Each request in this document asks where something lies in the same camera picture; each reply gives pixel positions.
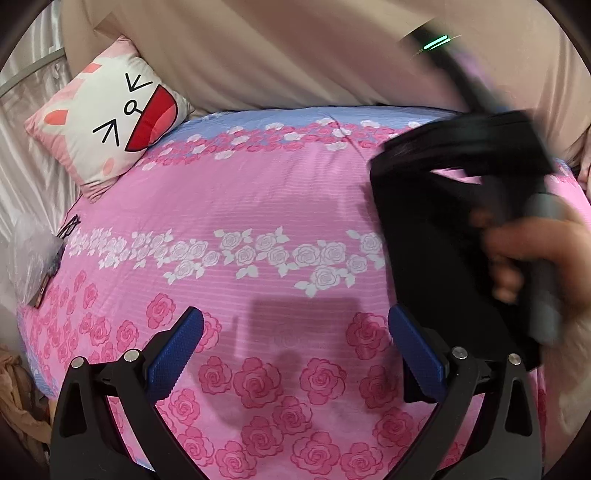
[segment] cartoon face pillow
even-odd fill
[[[95,202],[191,105],[121,36],[25,122]]]

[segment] pink bedding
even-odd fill
[[[203,338],[157,408],[210,479],[382,479],[432,407],[401,397],[367,161],[439,115],[324,108],[181,126],[100,202],[70,212],[82,223],[59,274],[38,312],[21,310],[47,385],[57,394],[75,356],[112,361],[196,306]],[[549,183],[591,219],[561,168]],[[541,374],[532,387],[544,422]],[[145,464],[121,404],[112,410]]]

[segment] blue textured pad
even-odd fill
[[[390,335],[424,395],[440,403],[446,396],[445,367],[421,332],[398,306],[388,314]]]
[[[148,367],[146,396],[153,404],[167,398],[203,335],[203,314],[192,310]]]

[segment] bed sheet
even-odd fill
[[[188,306],[206,327],[158,411],[212,480],[382,479],[432,406],[404,404],[387,329],[395,298],[371,201],[380,143],[442,116],[420,108],[210,115],[150,148],[82,223],[39,311],[19,321],[56,396],[69,362],[143,348]],[[548,178],[590,219],[570,170]],[[544,423],[544,384],[532,375]],[[458,460],[476,397],[445,465]],[[114,419],[146,464],[121,407]]]

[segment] plastic bag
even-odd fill
[[[22,214],[8,244],[8,278],[17,300],[28,304],[56,257],[63,240],[30,215]]]

